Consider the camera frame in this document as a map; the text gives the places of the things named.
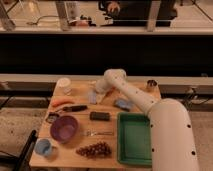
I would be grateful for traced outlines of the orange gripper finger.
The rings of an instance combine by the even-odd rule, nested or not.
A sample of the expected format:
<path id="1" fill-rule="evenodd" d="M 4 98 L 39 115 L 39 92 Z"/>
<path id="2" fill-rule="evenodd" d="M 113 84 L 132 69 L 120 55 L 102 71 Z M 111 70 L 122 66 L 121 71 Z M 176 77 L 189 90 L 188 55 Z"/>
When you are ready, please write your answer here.
<path id="1" fill-rule="evenodd" d="M 109 91 L 108 93 L 106 93 L 105 97 L 107 98 L 112 96 L 113 92 L 114 92 L 113 90 Z"/>

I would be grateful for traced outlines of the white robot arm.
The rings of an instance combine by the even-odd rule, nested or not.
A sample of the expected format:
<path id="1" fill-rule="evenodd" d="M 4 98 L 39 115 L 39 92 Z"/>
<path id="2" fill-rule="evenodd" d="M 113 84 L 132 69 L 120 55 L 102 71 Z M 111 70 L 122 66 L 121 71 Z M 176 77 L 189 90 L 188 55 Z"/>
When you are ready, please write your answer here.
<path id="1" fill-rule="evenodd" d="M 104 94 L 112 87 L 129 98 L 149 119 L 153 171 L 200 171 L 191 119 L 185 106 L 171 98 L 158 100 L 126 80 L 123 69 L 108 69 L 96 81 Z"/>

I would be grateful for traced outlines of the person's hand in background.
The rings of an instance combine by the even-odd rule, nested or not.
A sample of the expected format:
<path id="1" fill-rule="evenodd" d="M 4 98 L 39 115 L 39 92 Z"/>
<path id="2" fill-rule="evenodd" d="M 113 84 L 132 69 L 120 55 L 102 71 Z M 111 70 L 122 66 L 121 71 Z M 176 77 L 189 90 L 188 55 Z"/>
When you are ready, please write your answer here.
<path id="1" fill-rule="evenodd" d="M 118 2 L 116 1 L 110 1 L 108 3 L 108 6 L 107 6 L 107 12 L 108 13 L 119 13 L 120 12 L 120 5 Z"/>

